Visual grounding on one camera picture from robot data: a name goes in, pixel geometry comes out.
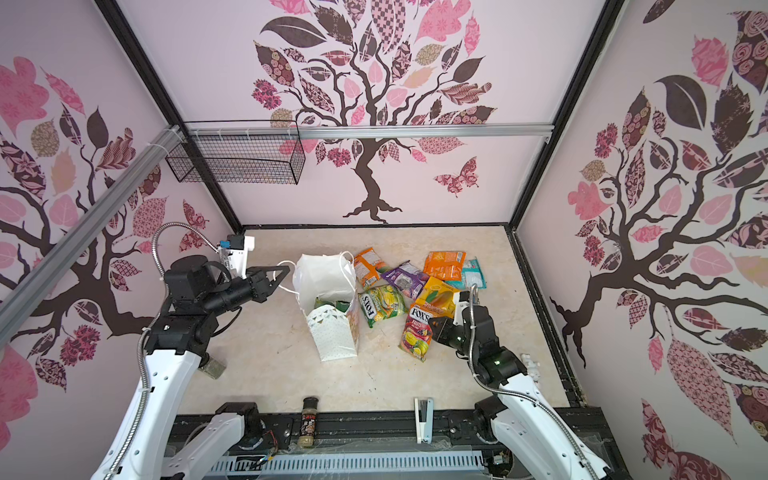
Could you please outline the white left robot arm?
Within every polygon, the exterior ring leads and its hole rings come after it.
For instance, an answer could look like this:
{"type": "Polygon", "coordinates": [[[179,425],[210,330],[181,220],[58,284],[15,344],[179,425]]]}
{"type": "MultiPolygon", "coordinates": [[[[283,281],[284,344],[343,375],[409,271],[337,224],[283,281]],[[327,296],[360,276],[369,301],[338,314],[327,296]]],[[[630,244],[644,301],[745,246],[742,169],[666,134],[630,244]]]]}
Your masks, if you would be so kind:
{"type": "Polygon", "coordinates": [[[286,265],[249,267],[234,277],[202,255],[181,258],[165,271],[166,297],[138,344],[139,383],[94,478],[201,479],[232,447],[262,443],[256,404],[229,402],[178,453],[165,455],[194,373],[213,362],[210,341],[225,330],[219,317],[265,302],[288,273],[286,265]]]}

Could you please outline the pink yellow Fox's candy bag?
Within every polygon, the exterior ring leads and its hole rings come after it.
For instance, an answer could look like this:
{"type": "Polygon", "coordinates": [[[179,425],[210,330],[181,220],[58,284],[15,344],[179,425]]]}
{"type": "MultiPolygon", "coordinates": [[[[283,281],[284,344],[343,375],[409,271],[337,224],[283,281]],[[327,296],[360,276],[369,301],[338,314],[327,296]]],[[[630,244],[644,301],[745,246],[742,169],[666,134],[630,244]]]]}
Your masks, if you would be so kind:
{"type": "Polygon", "coordinates": [[[406,317],[399,348],[425,362],[433,337],[430,321],[442,316],[443,313],[434,307],[412,305],[406,317]]]}

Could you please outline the green Fox's candy bag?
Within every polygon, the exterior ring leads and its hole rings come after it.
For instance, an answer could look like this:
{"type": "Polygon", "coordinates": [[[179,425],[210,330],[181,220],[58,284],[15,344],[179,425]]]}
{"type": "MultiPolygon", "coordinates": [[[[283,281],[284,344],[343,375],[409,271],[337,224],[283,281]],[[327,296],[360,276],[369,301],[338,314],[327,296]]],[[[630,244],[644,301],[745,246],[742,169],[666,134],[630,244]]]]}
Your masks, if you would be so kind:
{"type": "Polygon", "coordinates": [[[323,306],[332,306],[336,310],[342,313],[346,313],[350,307],[350,302],[344,300],[325,300],[317,298],[314,303],[314,308],[317,309],[323,306]]]}

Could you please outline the white paper bag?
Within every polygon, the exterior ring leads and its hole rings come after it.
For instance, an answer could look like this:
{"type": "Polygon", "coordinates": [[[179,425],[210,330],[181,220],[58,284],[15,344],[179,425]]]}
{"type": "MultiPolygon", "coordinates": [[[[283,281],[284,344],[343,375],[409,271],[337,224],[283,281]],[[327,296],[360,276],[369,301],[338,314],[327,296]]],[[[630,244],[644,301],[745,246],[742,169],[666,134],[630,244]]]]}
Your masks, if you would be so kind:
{"type": "Polygon", "coordinates": [[[358,355],[361,311],[353,256],[302,255],[298,261],[283,260],[292,275],[290,289],[305,318],[321,361],[335,361],[358,355]],[[346,313],[332,306],[315,309],[317,298],[350,302],[346,313]]]}

